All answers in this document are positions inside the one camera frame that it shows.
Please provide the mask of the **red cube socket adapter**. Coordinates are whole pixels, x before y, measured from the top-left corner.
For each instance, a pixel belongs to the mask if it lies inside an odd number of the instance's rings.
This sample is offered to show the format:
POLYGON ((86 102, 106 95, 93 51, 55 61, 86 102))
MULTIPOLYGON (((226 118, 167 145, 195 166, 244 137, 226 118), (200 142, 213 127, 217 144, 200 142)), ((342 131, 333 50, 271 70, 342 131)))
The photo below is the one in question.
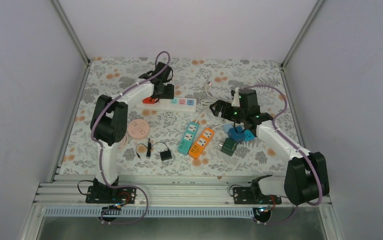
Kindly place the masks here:
POLYGON ((159 102, 159 98, 152 98, 152 97, 147 97, 142 100, 142 103, 145 105, 153 105, 159 102))

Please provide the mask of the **white multicolour power strip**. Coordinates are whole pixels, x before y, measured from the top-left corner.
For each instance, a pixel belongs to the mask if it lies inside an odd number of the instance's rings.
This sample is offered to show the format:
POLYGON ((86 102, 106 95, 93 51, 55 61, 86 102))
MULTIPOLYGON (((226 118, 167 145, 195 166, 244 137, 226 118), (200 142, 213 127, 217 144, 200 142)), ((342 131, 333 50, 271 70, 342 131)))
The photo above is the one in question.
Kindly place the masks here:
POLYGON ((160 99, 156 104, 143 104, 141 101, 135 107, 149 111, 195 113, 197 100, 195 98, 174 97, 173 99, 160 99))

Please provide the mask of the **blue cube socket adapter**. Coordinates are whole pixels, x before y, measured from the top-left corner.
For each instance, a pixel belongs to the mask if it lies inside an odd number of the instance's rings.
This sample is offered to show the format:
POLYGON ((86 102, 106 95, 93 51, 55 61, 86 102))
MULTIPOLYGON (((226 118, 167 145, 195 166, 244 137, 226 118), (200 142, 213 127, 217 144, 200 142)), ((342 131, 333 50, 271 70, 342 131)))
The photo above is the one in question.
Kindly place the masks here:
POLYGON ((230 128, 227 132, 227 135, 230 139, 232 139, 236 143, 240 143, 240 142, 243 142, 246 138, 244 131, 245 130, 243 129, 243 127, 239 125, 239 126, 230 128))

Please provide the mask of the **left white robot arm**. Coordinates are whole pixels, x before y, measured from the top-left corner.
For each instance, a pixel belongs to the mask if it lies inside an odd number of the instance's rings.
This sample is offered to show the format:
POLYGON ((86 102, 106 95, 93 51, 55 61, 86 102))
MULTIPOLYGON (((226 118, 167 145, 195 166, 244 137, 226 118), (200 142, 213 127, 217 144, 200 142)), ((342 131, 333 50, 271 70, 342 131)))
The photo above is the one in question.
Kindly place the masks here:
POLYGON ((172 78, 172 68, 166 63, 157 62, 153 71, 140 75, 136 82, 122 92, 98 97, 90 124, 90 138, 99 146, 99 170, 95 178, 103 184, 98 195, 105 202, 111 203, 119 195, 119 189, 115 186, 118 180, 117 148, 127 132, 129 108, 146 98, 173 99, 174 85, 169 84, 172 78))

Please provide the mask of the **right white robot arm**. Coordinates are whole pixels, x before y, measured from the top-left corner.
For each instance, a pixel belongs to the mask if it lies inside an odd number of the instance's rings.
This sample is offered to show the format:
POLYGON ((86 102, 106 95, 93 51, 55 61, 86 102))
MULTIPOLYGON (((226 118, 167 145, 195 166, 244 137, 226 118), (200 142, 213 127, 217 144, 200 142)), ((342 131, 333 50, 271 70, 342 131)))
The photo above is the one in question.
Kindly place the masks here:
POLYGON ((274 117, 261 112, 254 89, 236 89, 232 102, 217 100, 209 108, 214 116, 243 124, 287 164, 285 176, 266 175, 252 180, 250 197, 255 203, 262 204, 269 196, 280 196, 295 206, 303 203, 316 206, 330 193, 325 156, 307 150, 281 132, 274 117))

